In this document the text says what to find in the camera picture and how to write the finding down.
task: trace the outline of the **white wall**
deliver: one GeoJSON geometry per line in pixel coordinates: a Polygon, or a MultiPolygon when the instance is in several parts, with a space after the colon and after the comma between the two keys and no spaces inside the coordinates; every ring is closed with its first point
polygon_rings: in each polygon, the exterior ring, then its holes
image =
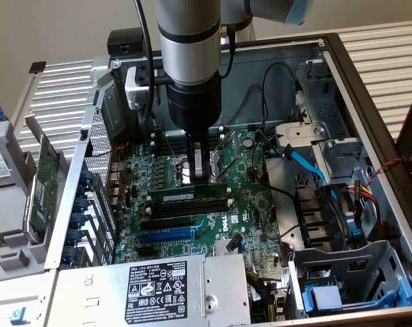
{"type": "MultiPolygon", "coordinates": [[[[142,2],[151,41],[158,48],[153,1],[142,2]]],[[[412,0],[315,0],[301,27],[265,20],[254,23],[257,37],[270,37],[401,20],[412,20],[412,0]]],[[[0,0],[3,109],[12,115],[32,62],[58,63],[105,55],[111,30],[138,26],[133,0],[0,0]]]]}

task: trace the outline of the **power supply label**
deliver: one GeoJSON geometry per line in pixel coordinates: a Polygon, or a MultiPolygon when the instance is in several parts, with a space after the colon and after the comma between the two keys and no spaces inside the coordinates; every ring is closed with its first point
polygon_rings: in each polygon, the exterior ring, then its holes
{"type": "Polygon", "coordinates": [[[187,261],[130,268],[125,321],[129,325],[187,318],[187,261]]]}

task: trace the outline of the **motherboard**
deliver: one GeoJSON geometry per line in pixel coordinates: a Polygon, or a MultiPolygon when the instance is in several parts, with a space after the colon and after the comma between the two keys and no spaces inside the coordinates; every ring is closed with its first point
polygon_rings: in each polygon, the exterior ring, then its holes
{"type": "MultiPolygon", "coordinates": [[[[116,171],[116,178],[121,180],[120,183],[124,182],[124,188],[131,190],[131,200],[123,198],[118,203],[120,234],[116,246],[116,263],[182,255],[227,255],[226,245],[238,234],[242,237],[246,267],[260,277],[281,277],[280,265],[276,264],[275,258],[280,251],[279,243],[268,240],[261,227],[264,224],[269,234],[278,232],[272,194],[269,189],[254,183],[250,174],[252,150],[244,145],[244,140],[254,140],[254,133],[241,129],[234,136],[236,139],[229,138],[226,146],[218,151],[220,164],[227,167],[234,160],[234,147],[238,147],[239,158],[225,173],[227,187],[231,189],[232,205],[228,211],[185,217],[191,220],[195,231],[188,239],[149,243],[141,242],[140,239],[144,233],[141,223],[143,226],[144,222],[152,220],[146,214],[149,194],[159,189],[175,189],[189,179],[183,172],[185,157],[156,157],[150,146],[145,144],[139,144],[130,153],[127,152],[125,162],[117,164],[125,168],[116,171]]],[[[259,154],[260,151],[255,153],[255,162],[259,154]]],[[[262,174],[261,167],[258,167],[257,173],[262,174]]]]}

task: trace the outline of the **robotic arm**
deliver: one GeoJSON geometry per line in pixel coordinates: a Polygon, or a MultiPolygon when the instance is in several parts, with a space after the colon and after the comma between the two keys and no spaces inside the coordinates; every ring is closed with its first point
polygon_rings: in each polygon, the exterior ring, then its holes
{"type": "Polygon", "coordinates": [[[207,183],[208,129],[221,114],[221,26],[234,34],[252,17],[301,24],[312,0],[155,0],[170,116],[185,130],[191,181],[207,183]]]}

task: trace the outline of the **green expansion card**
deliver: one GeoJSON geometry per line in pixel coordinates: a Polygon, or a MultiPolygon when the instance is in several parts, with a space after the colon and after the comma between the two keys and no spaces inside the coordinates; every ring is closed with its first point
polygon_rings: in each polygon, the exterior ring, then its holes
{"type": "Polygon", "coordinates": [[[37,171],[33,177],[32,194],[29,197],[29,222],[41,235],[44,235],[46,228],[52,224],[56,213],[58,166],[59,155],[43,135],[37,171]]]}
{"type": "MultiPolygon", "coordinates": [[[[271,191],[258,183],[252,183],[247,168],[251,167],[251,150],[246,150],[242,141],[254,134],[245,129],[236,131],[238,138],[238,161],[227,172],[228,187],[232,189],[234,205],[227,212],[209,213],[192,216],[192,226],[197,226],[195,239],[172,240],[140,244],[139,235],[143,233],[140,223],[149,221],[145,215],[146,197],[156,189],[175,187],[173,156],[158,157],[150,154],[150,149],[143,145],[133,148],[126,158],[133,174],[127,178],[127,184],[135,189],[131,208],[120,201],[118,226],[120,234],[116,246],[115,263],[136,262],[158,258],[169,258],[181,255],[202,254],[213,255],[220,249],[225,250],[226,244],[239,232],[243,237],[243,255],[247,268],[255,270],[262,277],[281,278],[280,265],[274,265],[274,254],[279,252],[276,241],[266,239],[261,231],[259,219],[263,219],[270,234],[278,233],[275,215],[270,214],[273,205],[271,191]],[[155,254],[139,256],[137,248],[152,246],[155,254]]],[[[219,151],[222,164],[226,167],[234,155],[234,142],[229,140],[226,148],[219,151]]]]}

